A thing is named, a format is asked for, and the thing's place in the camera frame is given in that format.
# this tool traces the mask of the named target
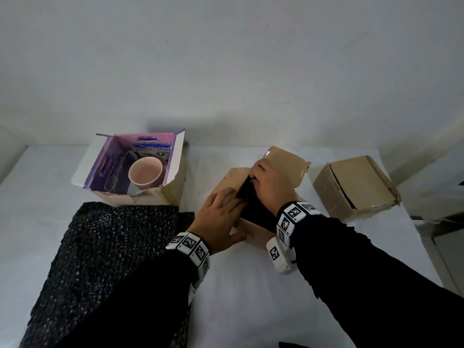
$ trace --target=wristband with fiducial markers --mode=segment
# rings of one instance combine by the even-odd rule
[[[286,275],[297,269],[295,250],[290,243],[295,226],[306,216],[321,213],[311,204],[302,201],[285,204],[281,209],[283,210],[277,214],[277,237],[272,238],[266,248],[277,272]]]
[[[166,246],[166,249],[177,249],[181,253],[188,255],[190,260],[198,268],[198,281],[190,284],[190,290],[188,293],[188,304],[190,305],[198,287],[209,270],[209,250],[200,237],[189,232],[179,233]]]

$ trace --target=pink cup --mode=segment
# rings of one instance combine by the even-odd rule
[[[143,157],[132,164],[129,179],[140,190],[159,187],[163,182],[163,164],[156,157]]]

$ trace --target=white tabletop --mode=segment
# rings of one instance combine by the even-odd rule
[[[0,347],[17,347],[63,234],[80,205],[99,201],[73,186],[84,146],[27,149],[0,186]],[[266,147],[190,147],[182,211],[197,211],[231,167],[250,167]],[[312,188],[329,161],[371,155],[372,148],[300,148],[312,162],[298,193],[325,212]],[[441,285],[421,240],[401,207],[353,223],[374,245]],[[212,257],[193,302],[190,347],[351,347],[348,336],[297,272],[278,275],[268,255],[247,244]]]

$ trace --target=black long-sleeved shirt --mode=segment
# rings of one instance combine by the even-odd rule
[[[301,274],[357,348],[464,344],[464,298],[376,248],[353,227],[308,216],[297,223],[291,244]],[[197,278],[188,256],[167,251],[143,263],[57,347],[167,347]]]

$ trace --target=person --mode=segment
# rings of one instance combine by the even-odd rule
[[[259,160],[250,176],[258,198],[275,216],[297,201],[290,181],[267,160]],[[210,254],[249,237],[230,235],[245,206],[236,198],[225,202],[233,192],[210,195],[188,229]],[[312,215],[296,224],[290,238],[300,273],[357,348],[463,344],[464,298],[389,256],[353,227]],[[188,310],[190,284],[197,280],[189,256],[166,251],[116,286],[57,346],[168,347]]]

